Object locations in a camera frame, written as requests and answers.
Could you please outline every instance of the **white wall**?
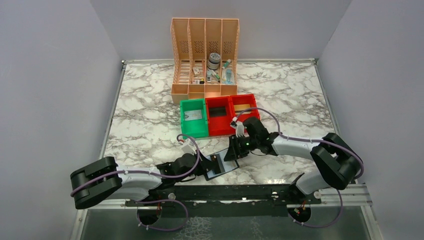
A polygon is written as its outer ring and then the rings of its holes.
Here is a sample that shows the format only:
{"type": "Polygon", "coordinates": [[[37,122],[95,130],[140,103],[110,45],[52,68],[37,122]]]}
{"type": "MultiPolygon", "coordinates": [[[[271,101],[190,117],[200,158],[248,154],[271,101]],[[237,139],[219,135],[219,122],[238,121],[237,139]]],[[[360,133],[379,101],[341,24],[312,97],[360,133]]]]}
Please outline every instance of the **white wall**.
{"type": "Polygon", "coordinates": [[[424,1],[353,0],[318,68],[386,240],[423,239],[424,1]]]}
{"type": "Polygon", "coordinates": [[[125,60],[172,59],[171,19],[239,18],[239,58],[318,58],[351,0],[91,0],[125,60]]]}
{"type": "Polygon", "coordinates": [[[0,3],[0,239],[69,239],[121,59],[88,0],[0,3]]]}

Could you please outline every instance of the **peach plastic rack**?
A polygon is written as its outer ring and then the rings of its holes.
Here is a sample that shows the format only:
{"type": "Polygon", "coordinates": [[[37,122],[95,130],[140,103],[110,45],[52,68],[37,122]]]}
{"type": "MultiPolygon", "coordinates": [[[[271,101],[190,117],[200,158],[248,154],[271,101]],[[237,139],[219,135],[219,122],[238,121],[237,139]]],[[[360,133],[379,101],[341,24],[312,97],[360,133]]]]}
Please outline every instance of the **peach plastic rack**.
{"type": "Polygon", "coordinates": [[[172,49],[175,61],[171,96],[174,104],[181,100],[204,99],[237,95],[237,53],[239,49],[239,20],[216,18],[173,18],[171,23],[172,49]],[[206,81],[210,53],[218,53],[221,63],[217,74],[222,79],[222,66],[232,70],[234,81],[226,84],[212,77],[206,81]],[[200,74],[194,74],[198,67],[200,74]]]}

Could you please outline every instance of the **metal table frame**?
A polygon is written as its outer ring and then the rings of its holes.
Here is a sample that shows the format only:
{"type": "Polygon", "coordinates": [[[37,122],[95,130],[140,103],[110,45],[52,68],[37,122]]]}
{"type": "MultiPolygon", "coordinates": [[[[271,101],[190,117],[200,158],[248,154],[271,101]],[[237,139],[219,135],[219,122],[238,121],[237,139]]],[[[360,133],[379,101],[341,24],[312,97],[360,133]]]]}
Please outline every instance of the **metal table frame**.
{"type": "MultiPolygon", "coordinates": [[[[242,63],[260,63],[260,62],[265,62],[265,63],[269,63],[269,62],[272,62],[272,63],[312,63],[315,67],[315,71],[316,71],[316,75],[317,75],[318,80],[319,80],[319,84],[321,85],[321,90],[322,90],[322,93],[324,95],[324,99],[325,99],[325,102],[327,104],[328,111],[330,113],[330,117],[331,117],[331,121],[333,123],[334,131],[339,136],[342,136],[341,133],[340,133],[340,129],[339,129],[339,125],[338,125],[336,116],[334,115],[334,113],[332,111],[331,103],[330,103],[329,98],[327,96],[327,93],[325,91],[323,82],[321,81],[321,77],[320,77],[320,73],[318,71],[316,59],[314,59],[314,58],[310,58],[310,59],[242,59],[242,60],[239,59],[238,61],[242,62],[242,63]]],[[[104,139],[103,139],[103,143],[101,145],[101,150],[100,150],[100,154],[99,154],[98,159],[103,158],[104,154],[105,154],[106,144],[107,144],[109,133],[110,133],[110,130],[111,130],[112,120],[113,120],[113,117],[114,117],[114,114],[115,114],[115,109],[116,109],[116,106],[117,106],[117,103],[118,103],[118,98],[119,98],[119,94],[120,94],[120,91],[121,91],[121,85],[122,85],[122,81],[124,79],[127,64],[146,64],[146,63],[149,63],[149,64],[153,64],[153,63],[155,63],[155,64],[163,64],[163,63],[172,64],[172,63],[174,63],[174,61],[172,59],[122,61],[122,71],[121,71],[121,75],[120,75],[120,78],[119,78],[119,84],[118,84],[118,88],[117,88],[116,93],[115,93],[115,98],[114,98],[114,101],[113,101],[113,108],[110,112],[107,129],[106,129],[106,132],[105,132],[105,135],[104,135],[104,139]]],[[[335,189],[322,189],[319,192],[321,193],[322,203],[321,204],[314,204],[313,205],[314,208],[340,206],[339,196],[337,195],[337,192],[336,192],[335,189]]],[[[366,223],[366,227],[368,229],[368,233],[369,233],[370,238],[372,240],[383,240],[378,222],[377,222],[376,218],[374,217],[374,212],[373,212],[373,209],[372,209],[373,202],[371,200],[367,186],[365,184],[349,184],[349,186],[345,190],[342,190],[340,192],[341,192],[341,196],[342,196],[342,199],[343,199],[343,205],[344,206],[361,207],[363,218],[364,218],[364,221],[366,223]]],[[[293,208],[293,207],[297,207],[297,205],[288,204],[287,207],[293,208]]],[[[125,200],[122,199],[122,200],[107,200],[107,201],[104,201],[104,202],[97,204],[94,207],[91,207],[90,209],[120,209],[120,210],[134,209],[135,210],[135,209],[148,209],[148,208],[156,208],[156,207],[152,207],[152,206],[128,207],[128,206],[125,206],[125,200]]],[[[86,217],[87,217],[87,212],[88,212],[88,209],[83,209],[83,210],[77,211],[76,218],[75,218],[74,225],[73,225],[73,229],[72,229],[71,236],[70,236],[70,240],[81,239],[81,236],[83,234],[85,221],[86,221],[86,217]]]]}

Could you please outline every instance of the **white marble tabletop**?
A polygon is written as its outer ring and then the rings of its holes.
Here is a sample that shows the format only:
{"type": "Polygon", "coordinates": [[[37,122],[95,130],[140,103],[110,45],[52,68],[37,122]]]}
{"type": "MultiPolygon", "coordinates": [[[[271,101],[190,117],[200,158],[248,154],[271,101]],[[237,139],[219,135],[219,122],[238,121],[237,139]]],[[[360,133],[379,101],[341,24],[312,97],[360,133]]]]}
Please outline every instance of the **white marble tabletop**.
{"type": "MultiPolygon", "coordinates": [[[[176,141],[181,133],[180,106],[173,104],[173,64],[128,64],[119,93],[105,156],[118,164],[151,167],[172,162],[183,152],[176,141]]],[[[254,94],[258,107],[279,119],[289,136],[319,137],[333,132],[333,123],[312,63],[239,63],[238,94],[254,94]]],[[[261,121],[269,132],[277,126],[266,113],[261,121]]],[[[197,141],[209,155],[228,147],[228,137],[197,141]]],[[[203,176],[186,185],[284,184],[316,168],[307,159],[292,156],[256,156],[239,159],[240,168],[206,181],[203,176]]]]}

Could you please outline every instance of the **marble table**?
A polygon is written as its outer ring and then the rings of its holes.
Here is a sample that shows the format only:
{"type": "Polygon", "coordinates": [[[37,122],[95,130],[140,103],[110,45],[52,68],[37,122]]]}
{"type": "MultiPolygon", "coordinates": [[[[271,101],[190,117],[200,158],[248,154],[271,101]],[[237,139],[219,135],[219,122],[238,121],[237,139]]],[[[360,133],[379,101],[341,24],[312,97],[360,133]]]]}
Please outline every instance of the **marble table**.
{"type": "MultiPolygon", "coordinates": [[[[182,155],[176,141],[181,133],[180,106],[171,99],[173,74],[170,63],[126,66],[105,156],[114,156],[118,164],[151,167],[182,155]]],[[[254,94],[257,106],[279,119],[283,133],[322,138],[334,131],[312,63],[239,63],[237,75],[238,94],[254,94]]],[[[266,113],[260,116],[269,132],[277,130],[266,113]]],[[[228,147],[226,136],[197,142],[204,155],[228,147]]],[[[249,154],[238,163],[240,168],[210,181],[200,176],[183,184],[284,184],[316,168],[312,161],[292,156],[249,154]]]]}

